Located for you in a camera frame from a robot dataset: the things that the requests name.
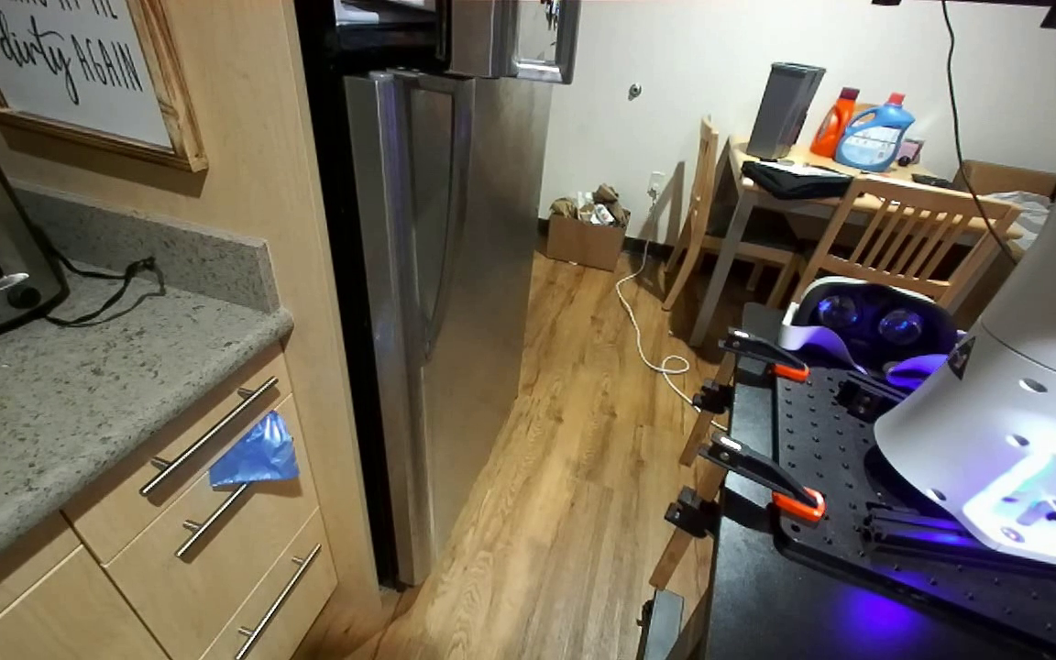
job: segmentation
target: power cord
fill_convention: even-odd
[[[945,28],[945,60],[943,60],[943,82],[945,82],[945,103],[950,103],[950,114],[954,114],[954,151],[956,151],[956,168],[965,173],[965,140],[959,140],[959,103],[956,103],[956,25],[954,25],[954,16],[950,16],[950,0],[937,0],[937,13],[943,13],[943,28]],[[971,176],[965,176],[965,189],[976,203],[976,212],[982,222],[982,229],[989,229],[992,241],[1002,245],[1004,259],[1015,266],[1015,255],[1011,245],[1002,239],[996,223],[989,222],[989,212],[982,208],[976,189],[971,189]]]
[[[694,409],[694,398],[683,394],[679,382],[673,382],[673,377],[689,376],[689,360],[686,360],[686,356],[663,356],[659,365],[652,365],[652,360],[644,356],[644,336],[641,336],[639,311],[630,307],[630,301],[626,301],[626,292],[623,292],[623,285],[635,284],[644,266],[650,266],[650,241],[641,245],[641,266],[639,266],[630,274],[614,279],[614,284],[611,284],[611,292],[614,292],[614,301],[623,306],[623,311],[626,311],[626,319],[630,319],[630,325],[635,325],[635,352],[639,352],[639,360],[641,360],[652,376],[659,376],[663,384],[666,384],[683,404]]]
[[[75,269],[75,266],[64,259],[61,255],[54,255],[54,259],[59,259],[64,273],[80,274],[80,279],[109,279],[109,284],[120,284],[120,285],[118,285],[100,307],[91,307],[91,311],[85,311],[85,316],[72,316],[72,319],[42,316],[51,325],[100,325],[100,324],[114,324],[114,319],[136,311],[142,301],[163,299],[163,274],[161,274],[161,269],[157,269],[152,256],[131,259],[131,266],[123,266],[123,273]],[[142,274],[142,273],[152,274],[157,291],[142,291],[138,299],[131,299],[127,307],[114,307],[114,306],[127,292],[131,279]]]

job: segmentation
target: drawer handle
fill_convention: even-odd
[[[223,435],[223,428],[256,400],[265,400],[270,390],[278,384],[278,377],[266,377],[265,384],[256,384],[254,394],[239,390],[239,409],[230,409],[217,426],[210,426],[190,449],[183,449],[173,461],[161,461],[157,475],[138,484],[142,500],[152,500],[152,492],[180,468],[188,465],[205,445],[213,445],[217,435]]]
[[[320,548],[316,548],[309,556],[294,563],[295,574],[281,582],[281,592],[273,596],[273,600],[266,604],[266,611],[261,616],[261,622],[248,627],[248,631],[239,631],[239,633],[246,633],[246,637],[243,637],[234,660],[246,660],[246,655],[256,649],[256,643],[265,637],[265,631],[270,627],[270,620],[278,616],[278,608],[294,599],[294,592],[300,586],[300,580],[303,580],[309,567],[316,566],[316,556],[320,556]]]
[[[205,521],[188,521],[190,541],[177,548],[177,556],[188,563],[195,548],[248,497],[248,484],[234,487]]]

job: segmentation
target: wooden floor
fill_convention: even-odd
[[[521,398],[479,475],[454,541],[420,596],[369,655],[635,655],[650,567],[670,527],[663,506],[686,484],[679,449],[694,412],[635,352],[614,301],[618,274],[536,256]],[[650,360],[686,356],[694,394],[713,376],[659,299],[623,284]],[[683,563],[673,592],[695,599],[706,544]]]

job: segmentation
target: freezer door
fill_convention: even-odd
[[[463,215],[438,284],[425,285],[438,291],[420,365],[433,553],[458,527],[516,400],[545,98],[551,85],[474,85]]]
[[[425,420],[425,365],[450,307],[450,266],[464,229],[474,82],[369,72],[344,82],[351,168],[372,325],[392,534],[402,582],[420,582],[442,468]]]
[[[369,301],[372,404],[382,435],[359,435],[362,455],[383,455],[387,516],[399,580],[414,580],[427,553],[425,481],[419,455],[419,311],[411,273],[411,136],[402,85],[387,72],[344,76],[344,110],[351,127],[351,179],[359,206],[362,284]]]

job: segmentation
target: refrigerator door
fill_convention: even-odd
[[[571,82],[578,0],[458,0],[450,72]]]
[[[414,316],[414,245],[411,245],[411,136],[402,82],[392,72],[344,76],[344,114],[351,136],[351,179],[359,206],[362,285],[369,307],[369,352],[382,412],[382,435],[362,435],[383,455],[392,549],[399,580],[427,553],[425,481],[419,465],[419,316]]]
[[[450,229],[437,336],[420,365],[433,553],[450,541],[516,400],[545,103],[545,85],[474,90],[464,206],[463,223]]]
[[[344,76],[402,582],[420,582],[512,409],[545,90]]]

